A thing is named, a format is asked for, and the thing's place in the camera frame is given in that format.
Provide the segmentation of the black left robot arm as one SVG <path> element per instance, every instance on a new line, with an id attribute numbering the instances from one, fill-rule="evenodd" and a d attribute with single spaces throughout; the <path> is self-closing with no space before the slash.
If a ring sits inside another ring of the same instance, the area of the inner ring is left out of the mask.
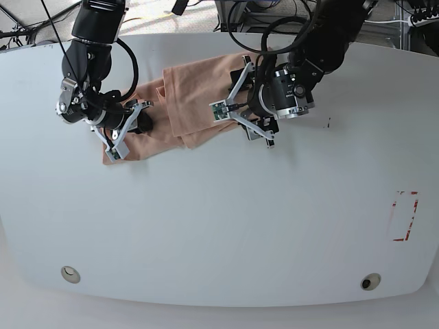
<path id="1" fill-rule="evenodd" d="M 245 55 L 244 68 L 234 71 L 227 98 L 211 103 L 216 123 L 237 122 L 252 141 L 264 138 L 274 146 L 278 121 L 308 114 L 314 107 L 312 90 L 322 78 L 337 70 L 370 16 L 376 1 L 317 1 L 309 17 L 289 16 L 270 23 L 253 52 Z M 302 24 L 287 47 L 268 49 L 268 37 L 286 23 Z"/>

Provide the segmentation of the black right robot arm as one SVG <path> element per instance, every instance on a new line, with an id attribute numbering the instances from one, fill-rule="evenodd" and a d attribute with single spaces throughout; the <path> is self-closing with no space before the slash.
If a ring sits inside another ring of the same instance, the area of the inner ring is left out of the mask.
<path id="1" fill-rule="evenodd" d="M 124 159 L 130 152 L 127 134 L 150 132 L 153 120 L 146 112 L 154 104 L 133 97 L 139 81 L 139 66 L 134 52 L 119 38 L 127 1 L 83 1 L 73 25 L 73 40 L 64 49 L 61 94 L 56 114 L 66 123 L 87 123 L 103 142 L 111 162 Z M 133 80 L 126 93 L 101 91 L 108 77 L 112 45 L 118 44 L 131 59 Z"/>

